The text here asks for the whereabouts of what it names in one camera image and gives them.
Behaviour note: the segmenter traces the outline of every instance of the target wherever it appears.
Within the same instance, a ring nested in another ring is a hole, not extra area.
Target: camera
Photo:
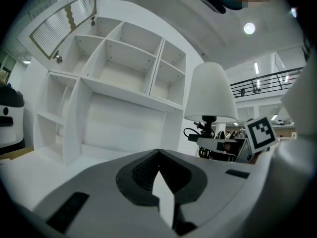
[[[231,10],[241,10],[247,3],[236,0],[200,0],[216,13],[225,14],[226,8]]]

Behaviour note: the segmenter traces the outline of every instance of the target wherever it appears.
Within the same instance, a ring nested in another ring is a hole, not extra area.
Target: shelf compartment
[[[157,79],[166,83],[172,84],[177,79],[184,77],[184,73],[169,63],[161,60],[158,66]]]
[[[159,53],[162,41],[161,36],[127,22],[124,22],[121,28],[111,33],[108,38],[132,45],[154,56]]]
[[[87,34],[104,38],[121,22],[121,20],[113,18],[98,17],[96,19],[96,25],[93,26]]]
[[[81,147],[89,146],[92,156],[103,159],[159,147],[165,112],[92,91]]]
[[[183,106],[185,74],[177,68],[160,61],[151,96],[170,104]]]
[[[63,57],[59,69],[73,75],[79,75],[87,60],[95,51],[103,38],[90,35],[76,35],[68,49],[67,55]]]
[[[58,123],[43,117],[42,115],[36,116],[35,121],[35,149],[46,158],[64,164],[62,142],[63,139],[58,135]]]
[[[108,95],[113,98],[138,104],[140,106],[148,107],[151,109],[163,111],[163,112],[174,112],[183,110],[183,108],[174,103],[167,103],[165,101],[158,100],[148,95],[138,94],[131,92],[113,85],[105,84],[100,80],[83,77],[85,83],[96,93]]]
[[[48,113],[48,112],[38,112],[38,114],[46,119],[49,119],[53,122],[56,122],[60,125],[64,125],[65,124],[65,119],[64,118],[61,118],[59,116],[56,116],[56,115],[53,115],[51,113]]]
[[[105,40],[89,60],[84,77],[136,93],[149,94],[156,57],[115,40]]]
[[[41,91],[37,113],[58,124],[64,124],[76,80],[72,76],[49,73]]]
[[[176,67],[183,73],[186,70],[186,55],[179,48],[174,46],[172,43],[165,40],[163,45],[163,51],[161,55],[161,59],[170,65]]]

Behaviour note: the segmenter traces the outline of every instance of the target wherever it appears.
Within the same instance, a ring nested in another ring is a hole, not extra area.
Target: ceiling
[[[211,11],[200,0],[130,0],[163,18],[178,30],[205,61],[224,69],[265,53],[302,42],[302,34],[283,0],[249,3],[226,14]],[[256,31],[247,35],[243,26],[252,22]]]

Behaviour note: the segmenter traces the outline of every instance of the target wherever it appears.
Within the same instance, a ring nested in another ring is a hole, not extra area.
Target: person
[[[258,87],[256,84],[254,84],[253,88],[254,88],[254,91],[253,91],[254,94],[257,94],[257,93],[262,92],[262,90],[260,89],[260,87]]]
[[[241,96],[244,96],[246,93],[246,89],[242,88],[239,92],[241,93]]]
[[[230,134],[230,132],[227,130],[227,131],[226,131],[226,139],[229,139],[230,136],[231,136],[231,134]]]

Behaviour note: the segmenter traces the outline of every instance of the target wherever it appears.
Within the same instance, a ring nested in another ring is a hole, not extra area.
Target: black slot
[[[242,172],[242,171],[238,171],[238,170],[233,170],[233,169],[227,170],[226,174],[232,175],[232,176],[235,176],[235,177],[244,178],[244,179],[247,179],[249,177],[249,175],[250,175],[250,173]]]
[[[0,127],[11,127],[13,126],[12,117],[0,117]]]
[[[75,192],[46,222],[49,226],[64,233],[87,201],[89,195]]]

